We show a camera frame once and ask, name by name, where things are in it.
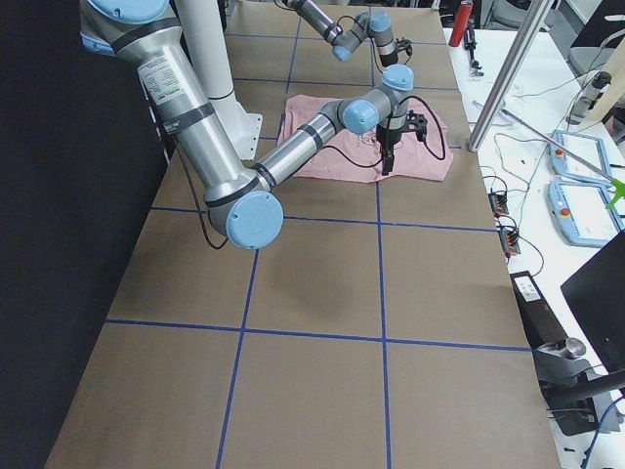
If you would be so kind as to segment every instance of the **metal pole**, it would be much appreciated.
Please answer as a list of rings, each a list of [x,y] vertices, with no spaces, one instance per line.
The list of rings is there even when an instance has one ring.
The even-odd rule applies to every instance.
[[[597,174],[599,174],[600,176],[603,176],[604,178],[606,178],[608,181],[612,181],[612,177],[610,177],[603,169],[598,168],[597,166],[595,166],[592,163],[589,163],[588,161],[586,161],[584,158],[582,158],[581,156],[578,156],[577,154],[573,153],[570,149],[566,149],[566,147],[561,144],[560,142],[552,139],[551,137],[549,137],[548,135],[543,134],[542,132],[539,132],[538,130],[534,129],[531,125],[529,125],[527,122],[525,122],[524,120],[522,120],[520,117],[512,114],[511,112],[509,112],[507,109],[501,109],[502,114],[507,115],[508,117],[512,117],[514,120],[516,120],[520,125],[527,127],[529,130],[531,130],[534,134],[542,137],[543,139],[545,139],[547,142],[549,142],[550,144],[558,147],[559,149],[561,149],[564,153],[566,153],[568,156],[570,156],[572,159],[574,159],[575,161],[577,161],[578,163],[583,164],[584,166],[586,166],[588,169],[590,169],[591,171],[595,171]]]
[[[519,32],[517,32],[517,37],[515,37],[515,41],[510,48],[508,57],[506,57],[501,66],[501,71],[497,75],[492,91],[488,95],[484,109],[479,115],[476,127],[469,138],[468,147],[470,151],[477,151],[484,141],[490,124],[495,118],[497,110],[503,105],[504,97],[508,93],[515,76],[517,76],[517,72],[527,51],[531,47],[536,33],[547,18],[552,3],[552,0],[534,0],[531,2],[525,21],[521,25]]]

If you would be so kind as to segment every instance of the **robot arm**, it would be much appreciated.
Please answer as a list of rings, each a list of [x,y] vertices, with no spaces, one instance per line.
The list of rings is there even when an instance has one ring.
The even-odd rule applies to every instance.
[[[277,237],[283,213],[271,190],[337,133],[405,123],[414,76],[396,64],[385,70],[380,85],[359,98],[328,103],[256,166],[245,168],[180,45],[182,28],[167,1],[133,2],[124,12],[103,8],[110,3],[80,0],[83,42],[137,67],[165,128],[206,188],[210,223],[240,247],[259,249]]]
[[[395,41],[391,20],[386,12],[363,12],[356,15],[352,28],[345,32],[313,0],[282,1],[332,46],[332,54],[341,62],[347,61],[367,37],[374,40],[382,66],[396,64],[399,51],[405,50],[408,56],[412,55],[410,41]]]

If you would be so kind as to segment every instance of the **silver pole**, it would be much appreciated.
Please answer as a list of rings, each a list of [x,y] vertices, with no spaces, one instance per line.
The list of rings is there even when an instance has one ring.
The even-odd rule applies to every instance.
[[[506,57],[501,66],[501,71],[497,75],[492,91],[488,95],[488,99],[486,99],[476,127],[469,138],[468,147],[470,151],[477,151],[484,141],[490,124],[492,124],[497,110],[503,105],[504,97],[508,93],[515,76],[517,76],[517,72],[527,51],[531,47],[536,33],[547,18],[552,3],[553,0],[534,0],[531,2],[525,21],[521,25],[519,32],[517,32],[517,37],[515,37],[515,41],[510,48],[508,57]]]

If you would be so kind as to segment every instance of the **white table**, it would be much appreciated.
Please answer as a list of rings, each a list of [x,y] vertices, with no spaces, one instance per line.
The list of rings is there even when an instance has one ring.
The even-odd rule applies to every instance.
[[[449,37],[450,30],[445,31],[445,37]],[[485,101],[485,93],[492,87],[501,64],[503,63],[510,46],[515,38],[513,31],[477,30],[476,39],[478,47],[476,59],[482,65],[483,77],[470,76],[468,52],[462,47],[448,47],[452,59],[459,88],[463,93],[465,109],[468,117],[471,116],[473,99]],[[568,69],[564,59],[558,51],[548,33],[539,33],[529,53],[527,54],[519,74],[515,80],[511,95],[521,96],[536,94],[544,90],[562,85],[573,79],[573,74]],[[580,87],[577,81],[571,81],[558,90],[550,91],[538,97],[524,97],[507,99],[510,110],[530,123],[545,134],[553,132],[560,123],[560,128],[565,129],[566,123],[563,116]],[[587,128],[592,122],[582,122],[578,127],[571,126],[571,131],[579,131]],[[494,136],[502,133],[518,139],[537,138],[535,134],[519,124],[509,126],[493,126],[488,132],[484,144],[479,149],[479,162],[484,167],[484,176],[493,174],[501,177],[508,184],[509,189],[525,189],[525,184],[502,169],[501,161],[497,155]],[[604,126],[599,123],[583,131],[586,135],[600,137],[604,140],[610,163],[624,164],[623,156],[613,143]],[[521,221],[521,235],[533,242],[545,257],[545,266],[535,280],[542,290],[545,298],[560,320],[562,327],[570,337],[583,340],[589,352],[586,359],[590,364],[598,364],[600,361],[588,344],[588,340],[581,331],[577,321],[564,301],[560,286],[574,272],[576,272],[598,249],[574,247],[566,244],[555,225],[553,215],[547,204],[547,186],[554,177],[549,167],[547,155],[542,157],[544,143],[530,142],[519,143],[506,137],[498,137],[501,152],[504,155],[505,165],[512,172],[526,180],[531,177],[537,165],[536,174],[530,186],[527,199],[524,204]],[[625,172],[613,170],[617,178],[625,178]],[[486,187],[490,188],[493,179],[484,180]],[[501,183],[494,182],[496,190],[501,189]],[[508,207],[511,216],[521,219],[522,192],[509,194]],[[617,209],[625,213],[625,202],[620,201]],[[535,273],[540,266],[538,254],[526,243],[521,241],[521,255],[514,256],[510,260],[510,273],[528,270]],[[613,397],[619,397],[619,393],[613,393]],[[621,412],[625,413],[623,402],[619,404]],[[552,422],[552,430],[561,459],[562,468],[571,469],[579,467],[584,454],[592,439],[592,433],[567,437],[563,435],[557,423]],[[564,448],[573,448],[575,452],[564,451]],[[625,463],[625,425],[621,426],[620,433],[601,434],[593,451],[589,469],[601,469],[612,467],[622,468]]]

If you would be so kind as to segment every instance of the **white label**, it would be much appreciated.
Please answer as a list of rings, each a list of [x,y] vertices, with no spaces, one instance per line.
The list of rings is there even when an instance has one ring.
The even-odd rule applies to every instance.
[[[540,300],[540,294],[529,277],[517,277],[515,283],[527,303]]]
[[[185,93],[165,56],[141,65],[137,72],[157,106]]]

